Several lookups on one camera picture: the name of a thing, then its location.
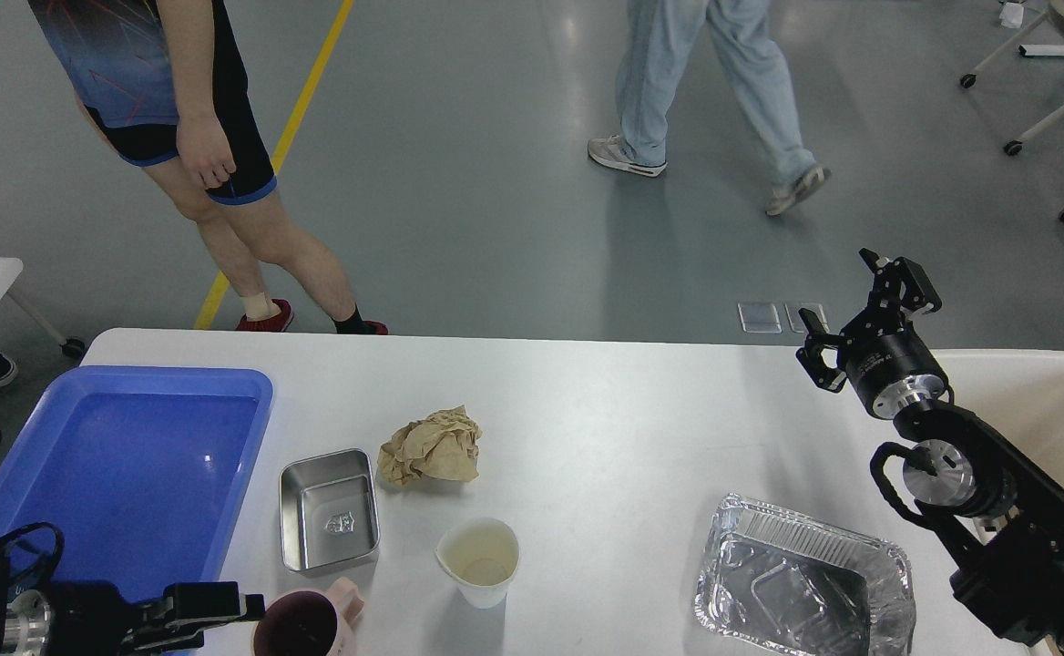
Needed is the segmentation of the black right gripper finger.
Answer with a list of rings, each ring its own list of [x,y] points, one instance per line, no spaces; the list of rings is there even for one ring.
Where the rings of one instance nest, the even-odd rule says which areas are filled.
[[[817,312],[799,308],[798,315],[807,327],[805,343],[797,350],[797,361],[805,369],[808,377],[824,391],[839,394],[848,381],[842,360],[850,340],[839,333],[828,333]],[[824,352],[836,354],[836,365],[824,360]]]
[[[943,308],[943,299],[918,262],[890,259],[866,248],[858,254],[872,273],[872,283],[864,310],[847,324],[849,340],[908,333],[914,315]]]

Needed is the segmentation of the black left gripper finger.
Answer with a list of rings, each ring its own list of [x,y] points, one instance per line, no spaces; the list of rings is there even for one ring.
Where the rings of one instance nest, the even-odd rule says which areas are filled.
[[[243,594],[236,582],[173,584],[161,598],[140,605],[137,652],[177,652],[203,647],[204,630],[265,618],[265,598]]]

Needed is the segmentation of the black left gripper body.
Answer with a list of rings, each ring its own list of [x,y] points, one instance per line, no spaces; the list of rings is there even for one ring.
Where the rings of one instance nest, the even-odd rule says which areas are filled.
[[[153,655],[178,647],[154,610],[129,605],[109,584],[30,589],[6,608],[5,655]]]

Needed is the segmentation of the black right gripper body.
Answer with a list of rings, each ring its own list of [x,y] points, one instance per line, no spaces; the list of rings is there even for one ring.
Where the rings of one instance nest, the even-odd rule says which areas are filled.
[[[883,333],[850,344],[847,376],[864,410],[881,420],[944,396],[947,374],[916,333]]]

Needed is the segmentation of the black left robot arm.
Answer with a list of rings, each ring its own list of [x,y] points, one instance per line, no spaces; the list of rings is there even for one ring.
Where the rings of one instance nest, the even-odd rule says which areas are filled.
[[[36,522],[0,536],[0,655],[162,655],[204,632],[261,622],[265,598],[236,582],[182,582],[129,602],[110,581],[56,581],[65,537]]]

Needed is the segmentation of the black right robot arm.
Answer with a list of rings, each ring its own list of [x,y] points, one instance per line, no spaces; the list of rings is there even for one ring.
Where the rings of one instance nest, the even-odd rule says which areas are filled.
[[[957,568],[953,598],[996,638],[1064,653],[1064,487],[997,428],[957,406],[947,374],[914,316],[943,303],[922,265],[869,249],[866,305],[839,333],[803,308],[797,361],[828,392],[853,387],[864,410],[890,421],[898,443],[869,464],[879,494],[940,539]]]

